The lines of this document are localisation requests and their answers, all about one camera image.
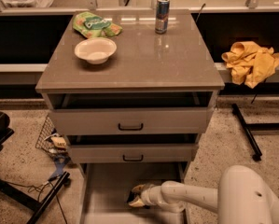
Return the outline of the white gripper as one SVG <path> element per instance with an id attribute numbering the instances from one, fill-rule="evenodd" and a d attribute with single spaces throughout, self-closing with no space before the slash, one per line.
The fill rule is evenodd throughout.
<path id="1" fill-rule="evenodd" d="M 132 193 L 140 194 L 136 196 L 132 201 L 128 202 L 131 207 L 144 207 L 147 206 L 160 206 L 162 203 L 162 195 L 160 186 L 156 186 L 150 183 L 139 184 L 132 188 Z"/>

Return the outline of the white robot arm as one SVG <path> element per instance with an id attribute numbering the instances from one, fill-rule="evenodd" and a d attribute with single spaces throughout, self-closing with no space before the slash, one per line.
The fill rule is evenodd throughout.
<path id="1" fill-rule="evenodd" d="M 131 207 L 158 206 L 180 213 L 191 203 L 218 215 L 218 224 L 279 224 L 279 198 L 254 170 L 233 165 L 219 179 L 218 188 L 175 181 L 141 184 L 130 193 Z"/>

